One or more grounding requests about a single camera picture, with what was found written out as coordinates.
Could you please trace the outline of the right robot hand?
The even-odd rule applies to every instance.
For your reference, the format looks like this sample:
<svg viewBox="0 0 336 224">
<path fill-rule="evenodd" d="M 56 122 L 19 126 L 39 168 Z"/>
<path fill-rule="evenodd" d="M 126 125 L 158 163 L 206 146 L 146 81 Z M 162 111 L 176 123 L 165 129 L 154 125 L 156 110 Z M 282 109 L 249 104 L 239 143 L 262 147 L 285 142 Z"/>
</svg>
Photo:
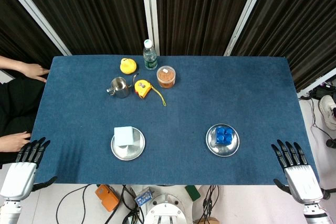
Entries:
<svg viewBox="0 0 336 224">
<path fill-rule="evenodd" d="M 318 203 L 323 198 L 323 192 L 301 146 L 297 142 L 290 144 L 288 141 L 278 140 L 277 143 L 271 147 L 286 177 L 287 185 L 276 178 L 273 179 L 274 184 L 300 204 Z"/>
</svg>

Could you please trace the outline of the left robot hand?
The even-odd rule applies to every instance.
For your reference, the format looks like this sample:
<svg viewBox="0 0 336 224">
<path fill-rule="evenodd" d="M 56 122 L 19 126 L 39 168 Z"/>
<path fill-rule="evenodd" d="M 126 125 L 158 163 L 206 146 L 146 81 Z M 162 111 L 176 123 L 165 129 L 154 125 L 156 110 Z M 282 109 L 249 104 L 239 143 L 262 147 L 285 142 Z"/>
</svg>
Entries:
<svg viewBox="0 0 336 224">
<path fill-rule="evenodd" d="M 57 176 L 46 182 L 35 183 L 35 176 L 50 140 L 42 137 L 25 144 L 18 152 L 4 179 L 1 196 L 7 201 L 21 201 L 26 199 L 31 192 L 52 185 Z"/>
</svg>

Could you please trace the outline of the person's left hand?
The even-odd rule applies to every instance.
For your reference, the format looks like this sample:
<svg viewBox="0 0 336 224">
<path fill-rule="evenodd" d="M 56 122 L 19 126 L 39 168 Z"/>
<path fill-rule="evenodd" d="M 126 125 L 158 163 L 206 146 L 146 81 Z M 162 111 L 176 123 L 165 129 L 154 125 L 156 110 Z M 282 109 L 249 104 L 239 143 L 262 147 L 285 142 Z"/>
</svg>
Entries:
<svg viewBox="0 0 336 224">
<path fill-rule="evenodd" d="M 47 81 L 44 76 L 49 73 L 49 69 L 45 69 L 39 64 L 29 64 L 22 62 L 19 64 L 18 69 L 19 72 L 21 72 L 28 78 L 38 80 L 44 83 Z"/>
</svg>

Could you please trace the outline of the person's right hand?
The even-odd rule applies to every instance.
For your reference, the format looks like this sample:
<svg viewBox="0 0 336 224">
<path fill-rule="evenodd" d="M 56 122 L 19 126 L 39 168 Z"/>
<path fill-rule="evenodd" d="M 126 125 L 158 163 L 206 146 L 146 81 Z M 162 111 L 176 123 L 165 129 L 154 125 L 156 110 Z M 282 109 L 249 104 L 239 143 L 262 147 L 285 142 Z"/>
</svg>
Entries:
<svg viewBox="0 0 336 224">
<path fill-rule="evenodd" d="M 25 144 L 29 142 L 31 134 L 25 132 L 5 135 L 0 138 L 1 152 L 18 152 Z"/>
</svg>

